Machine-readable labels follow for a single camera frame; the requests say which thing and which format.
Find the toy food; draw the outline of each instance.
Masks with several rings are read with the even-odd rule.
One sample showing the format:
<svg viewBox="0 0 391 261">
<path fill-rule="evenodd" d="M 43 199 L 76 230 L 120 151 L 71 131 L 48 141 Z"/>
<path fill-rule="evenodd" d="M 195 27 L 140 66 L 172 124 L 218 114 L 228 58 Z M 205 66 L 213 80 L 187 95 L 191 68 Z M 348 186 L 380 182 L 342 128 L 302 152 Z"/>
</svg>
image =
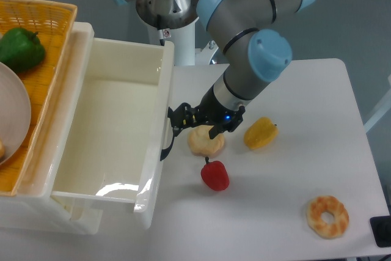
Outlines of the toy food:
<svg viewBox="0 0 391 261">
<path fill-rule="evenodd" d="M 223 191 L 230 185 L 227 170 L 221 161 L 209 162 L 205 158 L 206 165 L 201 169 L 201 177 L 204 183 L 213 191 Z"/>
<path fill-rule="evenodd" d="M 270 118 L 261 117 L 244 134 L 244 143 L 251 150 L 269 144 L 278 135 L 279 129 Z"/>
<path fill-rule="evenodd" d="M 5 147 L 0 139 L 0 159 L 1 159 L 1 157 L 4 156 L 4 154 L 5 154 Z"/>
<path fill-rule="evenodd" d="M 0 62 L 15 73 L 38 65 L 45 58 L 45 49 L 37 34 L 24 28 L 7 31 L 0 40 Z"/>
<path fill-rule="evenodd" d="M 191 152 L 202 156 L 212 156 L 224 146 L 224 135 L 218 134 L 213 140 L 209 138 L 209 130 L 213 126 L 200 125 L 194 128 L 188 136 Z"/>
<path fill-rule="evenodd" d="M 327 223 L 321 217 L 328 212 L 334 217 L 332 223 Z M 345 232 L 349 225 L 349 214 L 345 206 L 333 196 L 319 196 L 307 207 L 308 225 L 323 238 L 337 238 Z"/>
</svg>

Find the white tabletop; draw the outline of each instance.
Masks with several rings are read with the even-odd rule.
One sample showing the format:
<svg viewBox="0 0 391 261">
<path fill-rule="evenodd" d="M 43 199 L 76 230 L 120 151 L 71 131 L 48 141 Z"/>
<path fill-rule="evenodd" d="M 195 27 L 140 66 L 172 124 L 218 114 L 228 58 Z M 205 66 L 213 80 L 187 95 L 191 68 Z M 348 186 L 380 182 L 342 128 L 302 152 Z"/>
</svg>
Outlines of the white tabletop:
<svg viewBox="0 0 391 261">
<path fill-rule="evenodd" d="M 176 67 L 172 107 L 193 107 L 226 65 Z M 279 128 L 270 145 L 250 151 L 243 134 L 259 117 Z M 381 255 L 369 219 L 388 209 L 343 62 L 294 61 L 248 107 L 244 122 L 225 133 L 216 158 L 230 176 L 217 193 L 200 177 L 185 130 L 164 162 L 151 227 L 149 260 L 314 260 Z M 344 236 L 319 237 L 305 208 L 330 194 L 349 212 Z"/>
</svg>

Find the donut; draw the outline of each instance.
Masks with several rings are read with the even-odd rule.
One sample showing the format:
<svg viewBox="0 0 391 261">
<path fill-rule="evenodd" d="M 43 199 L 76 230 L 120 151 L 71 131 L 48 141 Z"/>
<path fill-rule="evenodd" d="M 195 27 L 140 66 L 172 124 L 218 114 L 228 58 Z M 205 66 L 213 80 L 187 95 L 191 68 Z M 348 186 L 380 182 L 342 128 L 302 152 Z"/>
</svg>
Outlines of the donut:
<svg viewBox="0 0 391 261">
<path fill-rule="evenodd" d="M 334 221 L 332 223 L 324 221 L 321 217 L 323 212 L 332 214 Z M 349 214 L 336 197 L 319 196 L 308 204 L 307 222 L 322 238 L 337 238 L 348 228 Z"/>
<path fill-rule="evenodd" d="M 194 128 L 188 136 L 188 144 L 191 152 L 196 155 L 213 156 L 224 146 L 224 135 L 218 134 L 213 140 L 209 138 L 211 125 L 200 125 Z"/>
</svg>

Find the wicker basket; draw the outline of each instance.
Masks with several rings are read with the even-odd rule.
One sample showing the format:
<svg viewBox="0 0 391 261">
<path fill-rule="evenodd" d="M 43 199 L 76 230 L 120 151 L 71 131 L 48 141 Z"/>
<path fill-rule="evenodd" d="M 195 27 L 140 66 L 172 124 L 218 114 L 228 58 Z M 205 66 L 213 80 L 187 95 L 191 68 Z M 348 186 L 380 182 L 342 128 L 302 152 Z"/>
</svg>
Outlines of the wicker basket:
<svg viewBox="0 0 391 261">
<path fill-rule="evenodd" d="M 38 32 L 45 60 L 18 76 L 31 102 L 31 124 L 16 153 L 0 166 L 0 196 L 14 196 L 31 161 L 64 57 L 77 7 L 44 0 L 0 0 L 0 33 L 23 27 Z"/>
</svg>

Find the gray wall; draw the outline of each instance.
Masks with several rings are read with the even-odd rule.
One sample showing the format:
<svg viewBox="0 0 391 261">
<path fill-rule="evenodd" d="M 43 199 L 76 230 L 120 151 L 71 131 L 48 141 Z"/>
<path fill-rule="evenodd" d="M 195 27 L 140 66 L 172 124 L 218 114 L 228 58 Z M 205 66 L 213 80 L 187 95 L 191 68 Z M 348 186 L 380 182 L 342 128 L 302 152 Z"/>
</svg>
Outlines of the gray wall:
<svg viewBox="0 0 391 261">
<path fill-rule="evenodd" d="M 78 6 L 77 21 L 92 24 L 95 36 L 147 43 L 134 3 L 116 6 L 112 0 L 53 0 Z M 317 0 L 273 28 L 292 45 L 295 59 L 336 57 L 347 66 L 363 121 L 388 91 L 391 75 L 391 0 Z M 196 45 L 208 34 L 198 23 Z M 379 175 L 391 184 L 391 112 L 368 134 Z"/>
</svg>

